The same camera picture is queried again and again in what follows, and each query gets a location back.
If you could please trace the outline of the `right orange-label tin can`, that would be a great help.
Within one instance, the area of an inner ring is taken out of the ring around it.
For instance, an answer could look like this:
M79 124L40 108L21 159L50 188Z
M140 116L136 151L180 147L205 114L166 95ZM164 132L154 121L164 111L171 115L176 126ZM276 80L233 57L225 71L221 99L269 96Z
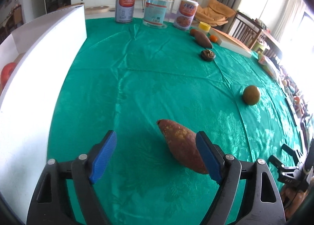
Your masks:
M181 30L189 30L198 8L194 0L180 0L173 25Z

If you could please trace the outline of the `large yellow-green pomelo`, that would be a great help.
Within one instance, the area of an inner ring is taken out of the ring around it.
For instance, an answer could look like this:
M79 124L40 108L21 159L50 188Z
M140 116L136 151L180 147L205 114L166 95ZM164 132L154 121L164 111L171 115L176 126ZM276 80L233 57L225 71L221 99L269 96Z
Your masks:
M259 102L260 97L260 91L254 85L247 86L242 94L243 101L249 106L256 105Z

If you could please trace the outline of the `wooden chair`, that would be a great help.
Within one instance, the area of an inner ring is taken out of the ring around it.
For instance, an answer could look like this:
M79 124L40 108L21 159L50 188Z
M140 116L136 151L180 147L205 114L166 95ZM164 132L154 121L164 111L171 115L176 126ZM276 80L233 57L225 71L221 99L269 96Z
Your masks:
M232 21L232 24L228 30L228 34L233 38L238 39L249 49L252 49L258 38L261 36L262 28L252 18L240 11L236 12L236 15Z

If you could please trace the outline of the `green satin tablecloth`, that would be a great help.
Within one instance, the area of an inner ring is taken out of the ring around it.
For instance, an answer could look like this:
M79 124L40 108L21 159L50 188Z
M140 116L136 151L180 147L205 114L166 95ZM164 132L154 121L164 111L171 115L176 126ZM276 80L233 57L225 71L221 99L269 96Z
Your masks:
M199 224L218 186L173 157L157 121L204 131L225 153L243 161L293 159L283 144L300 147L285 94L261 68L214 45L212 62L188 32L150 28L141 19L86 21L87 39L56 103L48 157L69 161L117 133L117 147L94 188L113 224ZM254 106L247 86L261 94Z

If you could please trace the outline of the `clear plastic jar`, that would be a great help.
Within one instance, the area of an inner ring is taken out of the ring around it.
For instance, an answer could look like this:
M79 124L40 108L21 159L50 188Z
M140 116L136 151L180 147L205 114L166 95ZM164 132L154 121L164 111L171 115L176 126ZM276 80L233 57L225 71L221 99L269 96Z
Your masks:
M175 0L146 0L143 24L149 27L167 28Z

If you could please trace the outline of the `snack bag on table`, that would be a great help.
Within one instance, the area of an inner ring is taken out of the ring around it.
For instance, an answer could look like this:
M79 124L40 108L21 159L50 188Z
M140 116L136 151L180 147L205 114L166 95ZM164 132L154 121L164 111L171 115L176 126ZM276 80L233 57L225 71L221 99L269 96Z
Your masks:
M276 81L279 81L280 72L276 68L274 63L267 56L258 53L258 63L271 78L273 78Z

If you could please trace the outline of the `orange-label tin can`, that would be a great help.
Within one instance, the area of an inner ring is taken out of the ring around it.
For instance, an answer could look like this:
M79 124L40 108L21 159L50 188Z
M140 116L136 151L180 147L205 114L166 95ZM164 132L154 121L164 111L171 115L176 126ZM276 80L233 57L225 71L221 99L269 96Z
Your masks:
M194 0L180 0L173 25L181 30L189 30L198 8Z
M117 23L130 23L133 19L135 0L115 1L115 21Z

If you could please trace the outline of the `far small tangerine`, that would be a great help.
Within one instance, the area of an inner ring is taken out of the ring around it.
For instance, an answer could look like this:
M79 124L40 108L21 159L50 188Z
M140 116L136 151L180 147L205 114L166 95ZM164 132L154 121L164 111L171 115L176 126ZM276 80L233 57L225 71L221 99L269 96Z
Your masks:
M209 40L213 43L217 43L218 42L218 38L215 35L210 35L209 36Z

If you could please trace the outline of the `red apple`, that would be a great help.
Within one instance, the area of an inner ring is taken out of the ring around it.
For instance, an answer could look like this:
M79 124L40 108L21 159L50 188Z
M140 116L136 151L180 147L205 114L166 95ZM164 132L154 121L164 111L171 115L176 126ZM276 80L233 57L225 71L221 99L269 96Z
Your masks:
M11 74L13 73L14 69L16 68L17 63L11 62L6 64L2 71L1 71L1 87L4 89L8 79L10 78Z

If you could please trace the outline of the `yellow lidded cup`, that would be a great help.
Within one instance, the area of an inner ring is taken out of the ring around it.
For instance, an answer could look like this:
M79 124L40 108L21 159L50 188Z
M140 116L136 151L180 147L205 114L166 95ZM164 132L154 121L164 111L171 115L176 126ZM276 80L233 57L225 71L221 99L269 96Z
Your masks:
M210 31L211 26L205 22L199 22L198 30L204 33L205 35L208 35Z

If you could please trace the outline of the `brown sweet potato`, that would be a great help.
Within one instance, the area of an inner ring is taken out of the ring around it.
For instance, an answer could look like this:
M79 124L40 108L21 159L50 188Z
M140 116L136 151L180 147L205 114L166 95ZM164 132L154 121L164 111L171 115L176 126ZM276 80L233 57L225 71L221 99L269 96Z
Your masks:
M157 126L170 152L180 164L196 173L209 174L196 147L195 132L169 119L158 120Z
M201 31L195 31L194 32L194 38L195 38L196 42L201 47L206 48L206 49L212 49L213 48L213 45L210 42L209 38L204 33L202 33Z

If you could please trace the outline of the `flat white book box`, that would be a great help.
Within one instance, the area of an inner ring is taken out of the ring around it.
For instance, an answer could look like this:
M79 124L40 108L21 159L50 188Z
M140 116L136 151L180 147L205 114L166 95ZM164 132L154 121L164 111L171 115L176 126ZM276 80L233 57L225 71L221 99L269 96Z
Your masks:
M225 49L236 52L247 58L250 58L252 56L251 50L238 39L235 39L232 36L229 36L228 34L214 28L211 28L209 30L209 34L217 37L217 44L220 47L224 47Z

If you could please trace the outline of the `orange lounge chair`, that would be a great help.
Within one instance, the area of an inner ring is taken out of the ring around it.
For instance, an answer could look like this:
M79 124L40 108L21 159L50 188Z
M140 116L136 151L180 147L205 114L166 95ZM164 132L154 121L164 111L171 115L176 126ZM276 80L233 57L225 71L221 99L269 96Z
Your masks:
M236 11L217 0L208 0L206 7L200 5L195 13L199 22L204 22L212 27L222 26L228 23L228 19L235 16Z

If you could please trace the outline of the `left orange-label tin can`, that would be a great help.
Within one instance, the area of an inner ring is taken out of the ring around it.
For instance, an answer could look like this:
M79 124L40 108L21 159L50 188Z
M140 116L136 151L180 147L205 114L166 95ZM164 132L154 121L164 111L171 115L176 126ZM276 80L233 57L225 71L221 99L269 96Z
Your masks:
M115 21L117 23L130 23L133 19L135 0L115 1Z

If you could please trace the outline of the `dark dried mangosteen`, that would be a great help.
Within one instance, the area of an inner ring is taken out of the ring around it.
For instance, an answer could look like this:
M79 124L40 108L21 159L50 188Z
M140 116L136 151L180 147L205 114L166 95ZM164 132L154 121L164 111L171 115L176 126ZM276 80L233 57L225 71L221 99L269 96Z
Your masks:
M211 50L201 51L200 56L204 61L213 61L215 59L215 53Z

